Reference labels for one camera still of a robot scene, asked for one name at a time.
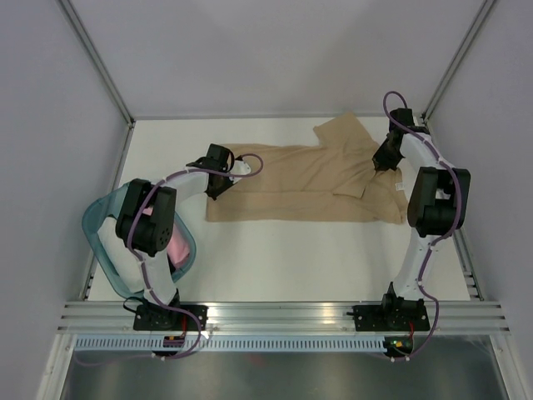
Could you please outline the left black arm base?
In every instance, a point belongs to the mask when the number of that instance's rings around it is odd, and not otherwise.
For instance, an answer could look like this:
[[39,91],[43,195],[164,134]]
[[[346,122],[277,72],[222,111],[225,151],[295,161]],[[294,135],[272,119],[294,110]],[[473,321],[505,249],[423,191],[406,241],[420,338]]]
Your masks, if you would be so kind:
[[197,324],[190,315],[167,310],[146,299],[128,297],[122,307],[134,314],[134,331],[198,331]]

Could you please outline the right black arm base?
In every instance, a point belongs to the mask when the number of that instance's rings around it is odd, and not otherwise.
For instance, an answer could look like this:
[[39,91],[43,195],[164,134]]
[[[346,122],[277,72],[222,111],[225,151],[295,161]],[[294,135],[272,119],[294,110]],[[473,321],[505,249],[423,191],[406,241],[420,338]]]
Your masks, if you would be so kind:
[[430,322],[424,300],[407,300],[396,294],[393,283],[377,305],[355,305],[346,314],[357,332],[429,332]]

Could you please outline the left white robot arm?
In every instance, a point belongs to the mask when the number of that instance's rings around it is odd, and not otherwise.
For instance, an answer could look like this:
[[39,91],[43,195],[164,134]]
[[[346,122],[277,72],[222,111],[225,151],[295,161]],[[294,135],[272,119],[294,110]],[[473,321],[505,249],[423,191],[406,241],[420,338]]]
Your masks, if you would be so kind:
[[202,193],[215,199],[250,171],[241,156],[211,144],[205,156],[179,172],[154,182],[135,178],[126,184],[115,234],[138,264],[143,297],[156,304],[152,319],[162,329],[172,330],[182,320],[167,255],[177,206]]

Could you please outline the beige t shirt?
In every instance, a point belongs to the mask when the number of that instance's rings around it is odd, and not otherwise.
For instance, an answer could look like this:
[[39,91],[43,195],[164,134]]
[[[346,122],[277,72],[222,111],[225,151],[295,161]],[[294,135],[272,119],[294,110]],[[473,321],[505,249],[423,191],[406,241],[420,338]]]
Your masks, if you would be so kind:
[[315,126],[316,146],[232,143],[253,169],[207,203],[211,223],[282,220],[402,224],[408,201],[401,170],[377,171],[379,148],[352,112]]

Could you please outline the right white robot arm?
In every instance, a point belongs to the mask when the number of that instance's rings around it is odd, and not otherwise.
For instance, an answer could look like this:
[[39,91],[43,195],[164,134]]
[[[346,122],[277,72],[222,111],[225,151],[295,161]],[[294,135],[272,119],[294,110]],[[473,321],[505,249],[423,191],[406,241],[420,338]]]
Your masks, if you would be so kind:
[[471,174],[443,158],[429,132],[415,125],[411,109],[397,108],[388,117],[389,132],[372,159],[375,170],[395,171],[404,159],[416,170],[406,212],[411,238],[391,290],[418,301],[427,296],[423,280],[432,255],[464,223]]

